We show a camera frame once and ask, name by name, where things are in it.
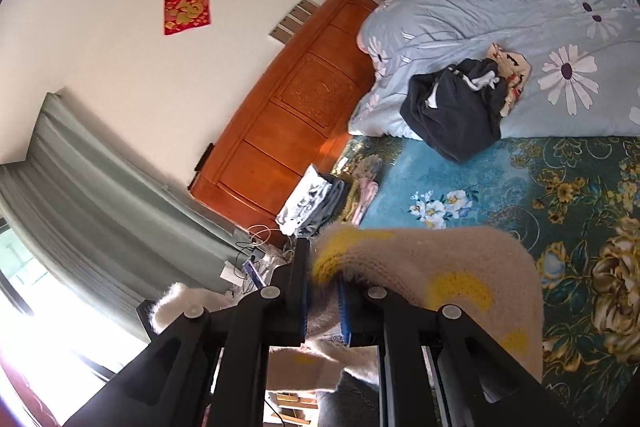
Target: beige garment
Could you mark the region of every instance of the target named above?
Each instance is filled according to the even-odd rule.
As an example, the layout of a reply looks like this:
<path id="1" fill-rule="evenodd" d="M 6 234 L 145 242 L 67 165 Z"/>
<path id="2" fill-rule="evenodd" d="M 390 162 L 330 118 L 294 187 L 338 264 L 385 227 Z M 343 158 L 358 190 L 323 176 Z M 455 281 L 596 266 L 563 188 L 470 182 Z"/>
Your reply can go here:
<path id="1" fill-rule="evenodd" d="M 348 348 L 340 343 L 338 273 L 348 280 L 386 286 L 414 305 L 430 309 L 459 305 L 533 377 L 542 379 L 540 279 L 529 253 L 515 239 L 486 227 L 360 230 L 337 223 L 314 241 L 316 284 L 308 313 L 307 347 L 270 353 L 270 391 L 334 389 L 343 368 L 377 383 L 377 348 Z M 164 329 L 180 315 L 179 309 L 188 309 L 193 299 L 202 297 L 193 291 L 182 287 L 170 302 L 163 299 L 156 306 L 156 330 Z M 220 298 L 212 295 L 211 299 L 210 306 L 219 308 Z M 171 313 L 164 313 L 162 307 L 169 307 Z"/>
<path id="2" fill-rule="evenodd" d="M 498 63 L 498 75 L 507 80 L 507 96 L 500 110 L 500 116 L 505 117 L 518 101 L 531 74 L 531 66 L 522 55 L 506 52 L 495 42 L 489 46 L 486 56 Z"/>

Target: light blue blanket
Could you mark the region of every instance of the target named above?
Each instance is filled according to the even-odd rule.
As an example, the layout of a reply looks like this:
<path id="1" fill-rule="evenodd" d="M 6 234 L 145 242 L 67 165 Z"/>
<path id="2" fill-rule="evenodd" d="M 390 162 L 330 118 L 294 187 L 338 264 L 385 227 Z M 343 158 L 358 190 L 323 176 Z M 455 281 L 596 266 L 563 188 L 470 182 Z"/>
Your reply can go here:
<path id="1" fill-rule="evenodd" d="M 503 137 L 640 134 L 640 7 L 636 0 L 386 0 L 358 36 L 376 83 L 351 134 L 418 138 L 400 117 L 409 79 L 497 42 L 531 76 Z"/>

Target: window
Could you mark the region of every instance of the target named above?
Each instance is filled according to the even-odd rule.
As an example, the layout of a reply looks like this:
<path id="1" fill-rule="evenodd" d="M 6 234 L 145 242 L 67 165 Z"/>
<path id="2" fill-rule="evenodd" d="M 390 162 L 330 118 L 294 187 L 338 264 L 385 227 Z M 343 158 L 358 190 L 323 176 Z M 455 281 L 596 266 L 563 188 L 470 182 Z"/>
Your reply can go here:
<path id="1" fill-rule="evenodd" d="M 55 279 L 4 219 L 0 272 L 0 349 L 62 424 L 146 344 Z"/>

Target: headboard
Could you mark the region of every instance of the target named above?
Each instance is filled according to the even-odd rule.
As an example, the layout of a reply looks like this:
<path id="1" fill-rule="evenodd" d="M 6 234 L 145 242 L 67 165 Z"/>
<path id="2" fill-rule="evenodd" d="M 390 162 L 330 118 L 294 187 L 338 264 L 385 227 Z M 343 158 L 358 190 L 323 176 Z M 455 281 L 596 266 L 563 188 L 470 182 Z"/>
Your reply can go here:
<path id="1" fill-rule="evenodd" d="M 244 99 L 191 184 L 191 195 L 241 228 L 277 229 L 276 214 L 315 164 L 328 172 L 347 122 L 371 88 L 369 55 L 356 45 L 373 0 L 327 0 L 285 45 Z M 271 235 L 281 246 L 284 237 Z"/>

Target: pink folded clothing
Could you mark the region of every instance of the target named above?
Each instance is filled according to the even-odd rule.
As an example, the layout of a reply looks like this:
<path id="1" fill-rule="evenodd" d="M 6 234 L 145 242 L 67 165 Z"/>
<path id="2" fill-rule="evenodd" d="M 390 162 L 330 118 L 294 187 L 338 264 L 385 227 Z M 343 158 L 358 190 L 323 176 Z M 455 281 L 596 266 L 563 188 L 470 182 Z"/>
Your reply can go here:
<path id="1" fill-rule="evenodd" d="M 378 184 L 375 181 L 372 181 L 368 178 L 360 178 L 360 203 L 356 208 L 353 217 L 351 218 L 351 224 L 354 227 L 358 227 L 362 218 L 364 217 L 365 212 L 369 208 L 371 201 L 376 197 L 378 193 Z"/>

